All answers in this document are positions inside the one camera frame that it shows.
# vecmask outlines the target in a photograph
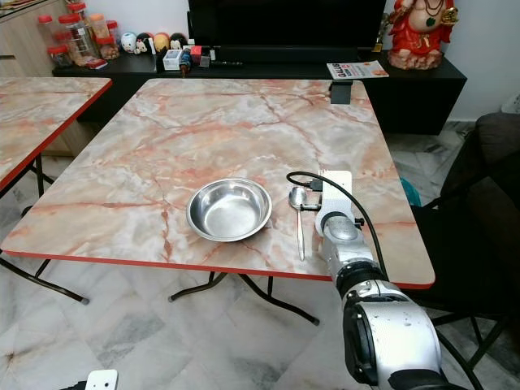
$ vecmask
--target teal object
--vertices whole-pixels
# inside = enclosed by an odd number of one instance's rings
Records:
[[[411,206],[421,206],[421,197],[417,189],[405,178],[400,177],[401,184],[403,189],[405,190],[406,199],[408,199],[408,203]]]

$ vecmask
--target television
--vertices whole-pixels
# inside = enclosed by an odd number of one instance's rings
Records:
[[[189,0],[198,45],[373,47],[385,0]]]

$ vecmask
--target spoon handle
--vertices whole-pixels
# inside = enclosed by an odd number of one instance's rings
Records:
[[[303,227],[301,225],[301,211],[298,211],[298,253],[300,260],[303,262],[306,259],[306,246],[303,241]]]

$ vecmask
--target power cord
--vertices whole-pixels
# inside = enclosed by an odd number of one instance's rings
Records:
[[[359,201],[351,193],[349,193],[349,191],[347,191],[346,189],[341,187],[336,182],[328,179],[327,177],[324,177],[321,175],[316,175],[315,173],[305,172],[305,171],[294,171],[294,172],[288,173],[287,176],[285,176],[287,178],[287,180],[289,180],[291,183],[293,183],[295,185],[300,185],[302,187],[307,187],[308,189],[313,189],[314,191],[323,190],[323,183],[320,184],[319,182],[316,182],[315,180],[312,180],[307,183],[302,183],[300,181],[294,180],[293,176],[308,176],[308,177],[312,177],[313,179],[316,179],[316,180],[324,181],[325,183],[331,185],[332,187],[334,187],[335,189],[337,189],[338,191],[343,193],[348,199],[350,199],[350,201],[354,205],[356,205],[357,209],[363,215],[363,218],[365,219],[366,224],[368,225],[368,228],[370,230],[370,234],[372,235],[372,240],[374,241],[375,253],[376,253],[377,259],[379,261],[379,267],[381,268],[381,272],[383,272],[384,277],[388,280],[387,268],[384,265],[383,253],[381,252],[381,246],[379,245],[379,240],[377,238],[377,234],[375,233],[374,225],[372,224],[372,221],[371,221],[370,217],[368,216],[367,212],[365,211],[365,209],[363,208],[363,206],[361,206],[361,203],[359,203]]]
[[[87,387],[87,381],[82,380],[82,381],[76,383],[74,386],[71,386],[69,388],[63,388],[62,390],[85,390],[86,387]]]

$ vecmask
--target marble-patterned table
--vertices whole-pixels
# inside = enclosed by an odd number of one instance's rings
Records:
[[[329,84],[147,81],[2,249],[39,258],[330,280],[310,212],[303,213],[308,257],[298,257],[285,175],[349,170],[353,193],[378,232],[390,280],[428,288],[435,275],[363,84],[354,82],[348,106],[330,104]],[[215,243],[190,229],[186,203],[205,183],[229,176],[262,184],[273,212],[249,239]]]
[[[0,190],[111,84],[98,78],[0,77]]]

